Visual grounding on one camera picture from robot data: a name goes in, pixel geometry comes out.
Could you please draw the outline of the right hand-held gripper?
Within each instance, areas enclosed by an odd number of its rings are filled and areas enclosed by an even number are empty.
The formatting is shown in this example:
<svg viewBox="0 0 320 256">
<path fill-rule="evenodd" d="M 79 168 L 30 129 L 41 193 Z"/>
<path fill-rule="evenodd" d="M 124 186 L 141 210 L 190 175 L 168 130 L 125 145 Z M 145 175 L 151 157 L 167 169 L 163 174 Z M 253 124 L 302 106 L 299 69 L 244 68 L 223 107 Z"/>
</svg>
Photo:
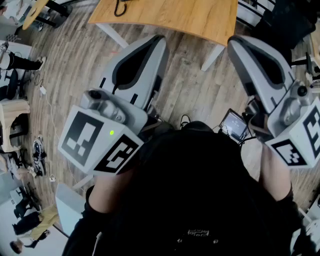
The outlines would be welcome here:
<svg viewBox="0 0 320 256">
<path fill-rule="evenodd" d="M 265 144 L 289 168 L 315 167 L 320 160 L 320 99 L 295 81 L 284 56 L 264 41 L 233 35 L 227 51 L 247 95 L 257 95 L 271 113 L 267 126 L 274 138 Z"/>
</svg>

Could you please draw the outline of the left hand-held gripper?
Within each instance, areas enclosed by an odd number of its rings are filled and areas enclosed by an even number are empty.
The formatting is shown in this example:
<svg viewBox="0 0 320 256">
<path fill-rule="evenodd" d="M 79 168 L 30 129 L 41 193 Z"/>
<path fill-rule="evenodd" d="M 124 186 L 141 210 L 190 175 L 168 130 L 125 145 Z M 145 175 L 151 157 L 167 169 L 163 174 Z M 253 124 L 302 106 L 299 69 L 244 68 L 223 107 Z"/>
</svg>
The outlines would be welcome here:
<svg viewBox="0 0 320 256">
<path fill-rule="evenodd" d="M 161 35 L 129 44 L 105 67 L 100 86 L 105 90 L 86 90 L 80 104 L 72 106 L 58 150 L 84 174 L 115 176 L 144 144 L 138 134 L 147 123 L 147 113 L 112 93 L 150 86 L 162 58 Z"/>
</svg>

